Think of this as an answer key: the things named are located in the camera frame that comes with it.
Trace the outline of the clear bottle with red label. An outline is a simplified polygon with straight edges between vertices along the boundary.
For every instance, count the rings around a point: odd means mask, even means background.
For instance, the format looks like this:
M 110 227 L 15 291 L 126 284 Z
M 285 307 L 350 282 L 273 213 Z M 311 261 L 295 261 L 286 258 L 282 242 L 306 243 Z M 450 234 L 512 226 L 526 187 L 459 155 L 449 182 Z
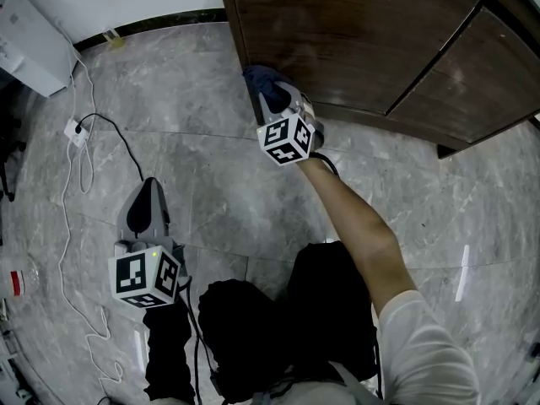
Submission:
M 33 294 L 39 288 L 39 270 L 27 256 L 0 256 L 0 298 Z

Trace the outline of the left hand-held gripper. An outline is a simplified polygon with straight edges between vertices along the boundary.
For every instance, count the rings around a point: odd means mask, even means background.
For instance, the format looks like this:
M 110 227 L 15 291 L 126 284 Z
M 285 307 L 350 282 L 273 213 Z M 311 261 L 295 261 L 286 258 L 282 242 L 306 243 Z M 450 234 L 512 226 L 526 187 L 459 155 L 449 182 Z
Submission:
M 122 239 L 144 232 L 169 234 L 170 217 L 163 188 L 154 177 L 140 183 L 121 207 L 117 228 Z M 119 240 L 108 260 L 111 294 L 115 300 L 139 309 L 173 304 L 186 287 L 184 246 L 171 249 L 146 242 Z

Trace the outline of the dark blue wiping cloth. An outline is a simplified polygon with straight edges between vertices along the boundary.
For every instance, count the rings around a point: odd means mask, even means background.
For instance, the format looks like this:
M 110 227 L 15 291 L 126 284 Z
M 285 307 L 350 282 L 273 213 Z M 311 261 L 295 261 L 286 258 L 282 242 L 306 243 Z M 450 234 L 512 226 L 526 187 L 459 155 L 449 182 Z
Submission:
M 273 114 L 284 111 L 291 103 L 291 94 L 278 85 L 283 82 L 293 86 L 293 82 L 271 67 L 250 65 L 242 73 L 247 87 L 256 95 L 262 94 L 268 109 Z

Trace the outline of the white power strip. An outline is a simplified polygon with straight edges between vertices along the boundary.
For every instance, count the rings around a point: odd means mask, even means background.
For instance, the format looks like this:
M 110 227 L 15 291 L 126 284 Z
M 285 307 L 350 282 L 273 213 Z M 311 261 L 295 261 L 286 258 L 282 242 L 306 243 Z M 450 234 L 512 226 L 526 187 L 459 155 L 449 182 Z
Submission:
M 89 132 L 74 119 L 69 119 L 64 128 L 64 134 L 70 143 L 81 149 L 88 141 Z

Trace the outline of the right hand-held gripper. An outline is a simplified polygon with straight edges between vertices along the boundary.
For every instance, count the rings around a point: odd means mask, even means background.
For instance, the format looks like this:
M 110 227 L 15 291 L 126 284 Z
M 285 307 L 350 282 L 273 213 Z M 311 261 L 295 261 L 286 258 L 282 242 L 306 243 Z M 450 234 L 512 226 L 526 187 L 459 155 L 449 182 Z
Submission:
M 304 108 L 302 93 L 285 81 L 276 83 L 277 98 L 258 94 L 265 126 L 257 129 L 262 152 L 278 166 L 290 165 L 324 144 L 324 125 Z

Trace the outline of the black-topped wooden vanity cabinet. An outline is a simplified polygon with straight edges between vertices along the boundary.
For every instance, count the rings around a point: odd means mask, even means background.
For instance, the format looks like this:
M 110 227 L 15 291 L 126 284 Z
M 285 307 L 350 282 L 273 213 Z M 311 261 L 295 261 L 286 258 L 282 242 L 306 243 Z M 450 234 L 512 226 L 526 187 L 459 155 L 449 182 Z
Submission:
M 223 0 L 223 2 L 241 65 L 245 67 L 256 65 L 250 62 L 246 52 L 246 45 L 240 26 L 240 18 L 235 0 Z M 316 114 L 334 121 L 363 124 L 369 127 L 405 134 L 433 143 L 430 139 L 424 138 L 423 135 L 415 133 L 413 127 L 403 125 L 398 121 L 393 121 L 390 119 L 389 114 L 400 103 L 400 101 L 407 96 L 412 88 L 418 84 L 421 78 L 437 63 L 437 61 L 448 50 L 450 45 L 468 26 L 475 14 L 482 8 L 486 8 L 496 17 L 501 19 L 530 47 L 531 50 L 533 50 L 540 57 L 540 7 L 535 5 L 532 0 L 477 0 L 476 5 L 473 7 L 472 11 L 465 18 L 462 24 L 458 27 L 453 36 L 442 46 L 435 57 L 427 64 L 427 66 L 419 73 L 415 80 L 404 90 L 404 92 L 396 99 L 396 101 L 388 108 L 387 111 L 380 113 L 363 109 L 355 109 L 345 105 L 334 105 L 312 100 L 316 109 Z M 515 125 L 534 116 L 530 116 L 527 119 L 519 121 Z M 504 131 L 495 133 L 492 137 L 507 131 L 513 126 L 507 127 Z M 490 138 L 485 138 L 479 143 L 482 143 Z M 440 158 L 445 158 L 465 150 L 453 150 L 440 146 L 437 143 L 435 143 L 435 145 Z

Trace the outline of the white floor appliance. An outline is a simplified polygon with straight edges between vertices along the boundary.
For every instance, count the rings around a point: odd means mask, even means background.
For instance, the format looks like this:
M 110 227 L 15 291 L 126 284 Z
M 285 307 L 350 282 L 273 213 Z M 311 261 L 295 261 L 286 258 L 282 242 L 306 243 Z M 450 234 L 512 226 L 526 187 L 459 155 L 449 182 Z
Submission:
M 29 0 L 0 8 L 0 68 L 43 97 L 71 83 L 79 54 Z

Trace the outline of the person's left forearm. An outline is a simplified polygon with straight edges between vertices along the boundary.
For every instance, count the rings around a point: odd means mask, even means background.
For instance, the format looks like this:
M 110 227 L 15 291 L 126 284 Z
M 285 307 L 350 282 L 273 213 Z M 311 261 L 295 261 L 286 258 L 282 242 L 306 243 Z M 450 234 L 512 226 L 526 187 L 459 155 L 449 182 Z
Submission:
M 173 305 L 146 310 L 143 324 L 149 330 L 148 364 L 144 389 L 151 402 L 195 405 L 195 392 L 186 362 L 185 346 L 192 330 L 182 299 Z

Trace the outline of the person's black trousers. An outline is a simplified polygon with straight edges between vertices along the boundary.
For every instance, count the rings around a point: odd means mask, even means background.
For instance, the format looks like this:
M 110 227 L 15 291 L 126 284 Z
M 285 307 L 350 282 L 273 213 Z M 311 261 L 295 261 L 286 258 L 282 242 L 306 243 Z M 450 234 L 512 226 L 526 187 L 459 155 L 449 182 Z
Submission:
M 335 363 L 359 381 L 381 374 L 369 292 L 340 241 L 302 249 L 277 300 L 247 281 L 210 284 L 198 324 L 227 404 L 283 398 L 303 381 L 338 381 Z

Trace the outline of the person's right forearm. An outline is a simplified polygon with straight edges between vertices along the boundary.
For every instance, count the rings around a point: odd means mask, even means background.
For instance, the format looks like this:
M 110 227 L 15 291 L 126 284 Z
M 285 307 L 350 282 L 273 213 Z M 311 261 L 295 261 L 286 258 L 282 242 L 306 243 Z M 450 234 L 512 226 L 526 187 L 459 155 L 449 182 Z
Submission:
M 299 162 L 321 199 L 341 242 L 362 275 L 375 312 L 395 296 L 414 290 L 397 237 L 382 217 L 320 159 Z

